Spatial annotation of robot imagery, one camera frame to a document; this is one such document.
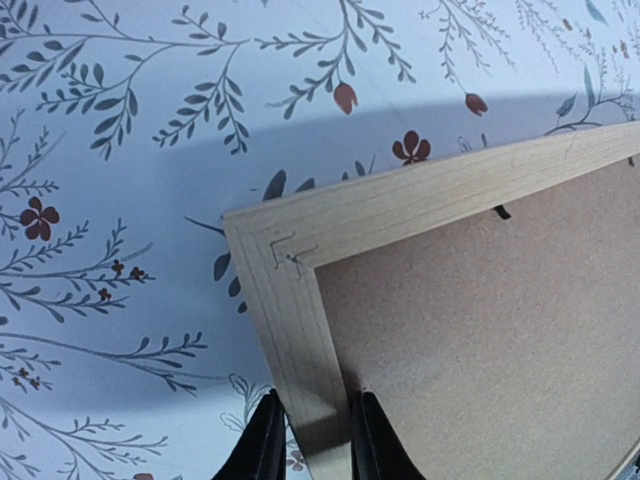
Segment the brown backing board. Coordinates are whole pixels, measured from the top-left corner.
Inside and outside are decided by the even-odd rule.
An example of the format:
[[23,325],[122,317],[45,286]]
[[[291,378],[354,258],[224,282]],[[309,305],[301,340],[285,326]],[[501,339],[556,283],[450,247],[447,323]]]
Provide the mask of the brown backing board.
[[604,479],[639,439],[639,163],[317,272],[346,383],[429,479]]

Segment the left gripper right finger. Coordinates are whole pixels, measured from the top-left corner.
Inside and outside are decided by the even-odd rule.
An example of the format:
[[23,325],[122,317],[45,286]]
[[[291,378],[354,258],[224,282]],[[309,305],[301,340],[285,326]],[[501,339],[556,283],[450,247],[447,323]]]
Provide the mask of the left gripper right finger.
[[351,432],[353,479],[425,480],[374,393],[359,391],[354,395]]

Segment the wooden picture frame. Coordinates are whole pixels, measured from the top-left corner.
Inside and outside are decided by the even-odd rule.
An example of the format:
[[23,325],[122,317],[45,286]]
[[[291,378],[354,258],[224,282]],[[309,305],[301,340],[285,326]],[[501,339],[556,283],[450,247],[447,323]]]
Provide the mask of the wooden picture frame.
[[404,167],[229,214],[250,316],[315,479],[352,475],[352,399],[326,315],[320,268],[507,206],[622,161],[639,126],[619,124]]

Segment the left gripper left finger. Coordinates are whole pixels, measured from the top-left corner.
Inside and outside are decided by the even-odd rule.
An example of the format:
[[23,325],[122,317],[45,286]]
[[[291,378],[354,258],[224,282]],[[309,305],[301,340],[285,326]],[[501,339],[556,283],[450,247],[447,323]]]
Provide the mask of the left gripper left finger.
[[284,480],[285,410],[275,389],[264,395],[213,480]]

